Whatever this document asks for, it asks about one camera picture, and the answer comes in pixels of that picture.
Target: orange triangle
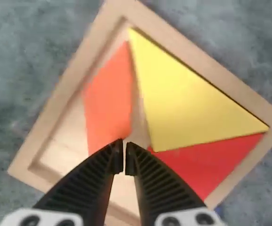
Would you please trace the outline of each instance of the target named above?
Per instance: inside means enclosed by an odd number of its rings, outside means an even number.
[[[84,89],[89,155],[131,133],[132,66],[128,48],[124,42]]]
[[[176,172],[202,199],[234,170],[256,146],[264,133],[178,148],[149,151]]]

